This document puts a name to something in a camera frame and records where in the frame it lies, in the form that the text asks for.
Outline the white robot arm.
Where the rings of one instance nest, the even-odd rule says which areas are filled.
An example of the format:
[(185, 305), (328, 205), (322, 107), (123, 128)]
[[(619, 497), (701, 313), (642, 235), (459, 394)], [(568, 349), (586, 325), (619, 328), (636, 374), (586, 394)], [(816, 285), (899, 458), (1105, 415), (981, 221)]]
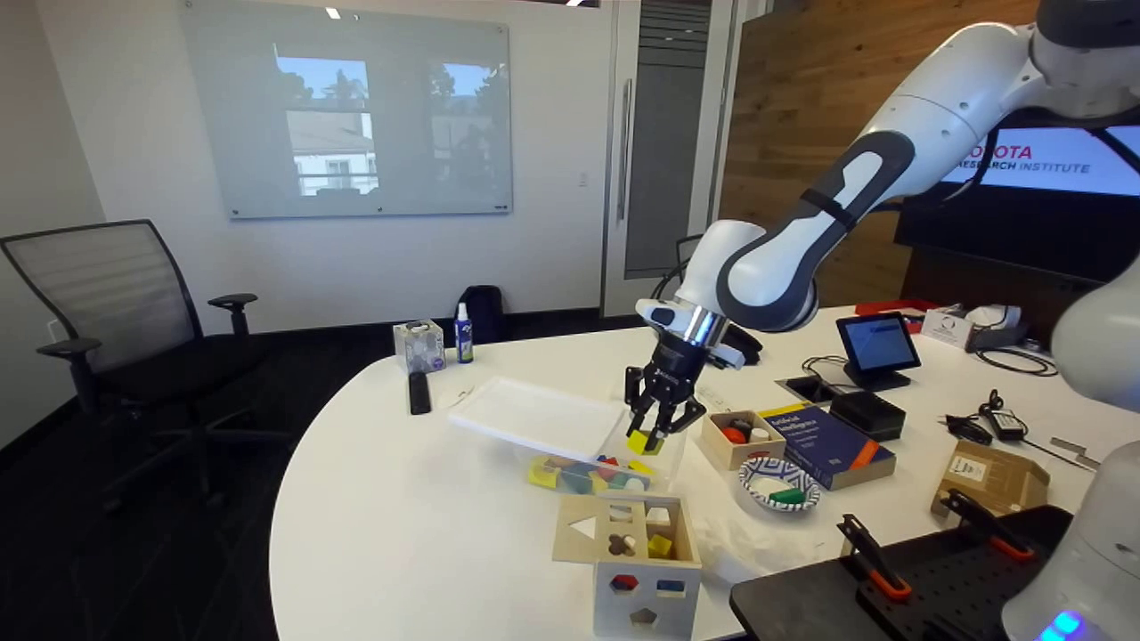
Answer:
[[(741, 332), (796, 332), (816, 313), (816, 271), (889, 199), (933, 190), (1010, 114), (1037, 107), (1111, 121), (1140, 103), (1140, 0), (1041, 0), (1029, 26), (953, 32), (798, 197), (787, 221), (717, 221), (684, 280), (639, 313), (656, 351), (629, 374), (629, 443), (654, 452), (696, 423), (706, 368), (745, 368)], [(1047, 566), (1006, 610), (1012, 641), (1125, 641), (1140, 629), (1140, 446), (1117, 449)]]

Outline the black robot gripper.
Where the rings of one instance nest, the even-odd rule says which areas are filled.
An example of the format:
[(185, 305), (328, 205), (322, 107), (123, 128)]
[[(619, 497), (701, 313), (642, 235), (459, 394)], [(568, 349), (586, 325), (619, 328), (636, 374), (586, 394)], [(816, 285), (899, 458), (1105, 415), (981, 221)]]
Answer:
[(706, 368), (706, 351), (673, 334), (663, 334), (645, 368), (624, 370), (624, 401), (630, 411), (630, 430), (648, 430), (648, 452), (658, 452), (671, 434), (688, 430), (706, 406), (696, 398), (696, 381)]

